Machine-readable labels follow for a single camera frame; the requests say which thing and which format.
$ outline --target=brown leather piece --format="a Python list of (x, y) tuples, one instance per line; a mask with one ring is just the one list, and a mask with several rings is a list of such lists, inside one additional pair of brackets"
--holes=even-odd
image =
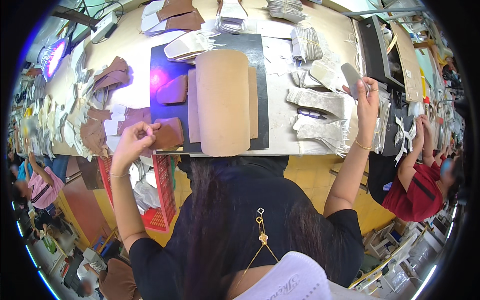
[(80, 137), (82, 141), (93, 154), (107, 157), (107, 145), (105, 144), (106, 135), (103, 127), (103, 120), (89, 118), (86, 124), (80, 127)]
[(94, 77), (94, 92), (107, 86), (109, 89), (114, 89), (120, 84), (127, 84), (130, 80), (127, 70), (127, 62), (118, 56), (115, 57), (101, 74)]
[(170, 17), (191, 12), (194, 9), (195, 8), (192, 6), (192, 0), (176, 0), (175, 2), (164, 5), (161, 10), (156, 12), (156, 15), (161, 22)]
[(182, 103), (187, 99), (188, 76), (180, 75), (162, 85), (156, 92), (156, 101), (160, 104)]
[(97, 120), (105, 121), (111, 119), (112, 113), (108, 109), (99, 110), (92, 106), (89, 108), (87, 116)]
[(125, 121), (118, 123), (117, 134), (122, 134), (125, 128), (130, 127), (141, 121), (147, 124), (152, 123), (150, 108), (140, 108), (140, 109), (128, 108), (125, 114)]
[(194, 9), (192, 12), (169, 18), (165, 29), (199, 30), (203, 23), (204, 19), (198, 10)]
[(183, 129), (179, 118), (157, 119), (155, 123), (160, 123), (160, 129), (155, 132), (155, 143), (150, 149), (168, 149), (183, 145)]

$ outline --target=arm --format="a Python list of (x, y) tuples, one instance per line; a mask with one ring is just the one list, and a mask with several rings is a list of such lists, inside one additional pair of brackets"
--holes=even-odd
[(423, 125), (420, 118), (417, 118), (417, 136), (413, 141), (413, 151), (410, 152), (405, 159), (402, 161), (402, 164), (398, 167), (398, 179), (403, 185), (405, 191), (408, 191), (408, 187), (412, 182), (413, 176), (417, 171), (414, 169), (417, 157), (419, 157), (420, 152), (423, 148)]
[[(376, 80), (368, 77), (364, 77), (363, 80), (366, 84), (371, 85), (372, 89), (378, 90)], [(368, 148), (372, 146), (373, 131), (377, 121), (378, 91), (370, 91), (367, 98), (365, 87), (360, 80), (357, 83), (357, 88), (359, 93), (357, 105), (359, 133), (357, 142)], [(350, 92), (348, 88), (344, 87), (344, 89), (348, 93)], [(369, 150), (364, 149), (356, 142), (352, 145), (325, 201), (325, 217), (339, 210), (352, 208), (369, 153)]]
[(148, 125), (145, 122), (139, 122), (126, 128), (112, 159), (110, 182), (115, 218), (123, 244), (128, 252), (135, 241), (149, 238), (133, 196), (128, 168), (140, 156), (144, 148), (154, 143), (156, 138), (154, 131), (158, 128), (160, 128), (160, 123)]
[(33, 152), (30, 152), (28, 154), (28, 158), (30, 160), (30, 164), (32, 165), (33, 172), (36, 172), (38, 175), (40, 175), (42, 177), (43, 181), (45, 181), (49, 185), (53, 186), (54, 182), (53, 182), (52, 177), (47, 172), (45, 172), (45, 170), (43, 170), (43, 168), (41, 166), (39, 166), (36, 163), (35, 155), (33, 154)]
[(422, 151), (422, 160), (423, 163), (429, 167), (432, 166), (435, 158), (433, 158), (433, 134), (432, 128), (430, 127), (430, 122), (428, 122), (428, 117), (426, 115), (420, 115), (419, 119), (421, 121), (420, 126), (423, 126), (423, 151)]
[(25, 180), (27, 182), (30, 181), (30, 171), (28, 170), (28, 162), (29, 162), (28, 158), (26, 158), (25, 161), (24, 161), (24, 169), (25, 169)]
[(15, 126), (15, 150), (20, 153), (20, 143), (18, 143), (18, 127)]
[(445, 155), (447, 151), (447, 145), (445, 144), (442, 148), (442, 150), (440, 152), (437, 153), (437, 155), (435, 155), (435, 162), (437, 163), (437, 165), (441, 165), (442, 164), (442, 156)]
[(95, 276), (100, 276), (100, 274), (94, 268), (92, 268), (90, 264), (84, 264), (84, 268), (87, 269), (87, 271), (92, 271)]

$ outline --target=red shirt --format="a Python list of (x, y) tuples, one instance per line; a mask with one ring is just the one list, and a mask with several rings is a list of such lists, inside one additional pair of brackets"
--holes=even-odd
[(443, 195), (436, 181), (440, 180), (440, 167), (433, 162), (431, 167), (415, 164), (408, 191), (398, 176), (385, 197), (382, 206), (404, 221), (420, 222), (438, 213), (444, 206)]

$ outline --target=electrical cord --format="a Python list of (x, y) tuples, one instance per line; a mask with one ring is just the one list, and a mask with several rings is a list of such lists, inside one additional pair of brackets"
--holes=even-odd
[(110, 7), (110, 6), (112, 6), (112, 5), (114, 5), (115, 3), (118, 3), (118, 4), (120, 4), (120, 6), (121, 6), (121, 16), (120, 16), (119, 19), (118, 19), (118, 22), (120, 22), (123, 14), (124, 14), (124, 12), (125, 12), (125, 10), (124, 10), (124, 8), (123, 8), (123, 4), (121, 4), (120, 1), (118, 1), (118, 0), (112, 0), (112, 1), (106, 1), (106, 2), (102, 3), (102, 6), (103, 6), (104, 4), (107, 4), (107, 6), (102, 7), (102, 8), (99, 9), (96, 13), (94, 13), (94, 15), (90, 18), (89, 23), (91, 24), (92, 20), (95, 19), (95, 17), (96, 17), (97, 15), (99, 15), (99, 16), (103, 15), (103, 12), (105, 11), (105, 9), (108, 8), (108, 7)]
[(103, 3), (101, 3), (101, 4), (96, 4), (96, 5), (78, 6), (78, 7), (74, 7), (74, 8), (71, 8), (71, 9), (69, 9), (69, 10), (66, 10), (66, 11), (64, 11), (63, 13), (75, 11), (75, 10), (77, 10), (77, 9), (83, 9), (83, 8), (87, 9), (87, 8), (90, 8), (90, 7), (102, 6), (102, 8), (101, 8), (100, 10), (98, 10), (92, 17), (90, 17), (90, 21), (89, 21), (88, 23), (91, 24), (92, 20), (95, 19), (95, 16), (98, 14), (98, 12), (101, 12), (101, 14), (100, 14), (100, 16), (101, 16), (101, 15), (103, 14), (103, 12), (105, 11), (106, 8), (112, 6), (112, 5), (115, 4), (115, 3), (118, 3), (118, 4), (120, 4), (120, 6), (121, 6), (121, 16), (120, 16), (120, 18), (119, 18), (119, 21), (120, 21), (120, 19), (122, 18), (123, 14), (125, 13), (125, 9), (124, 9), (124, 7), (123, 7), (123, 4), (121, 4), (120, 1), (118, 1), (118, 0), (106, 1), (106, 2), (103, 2)]

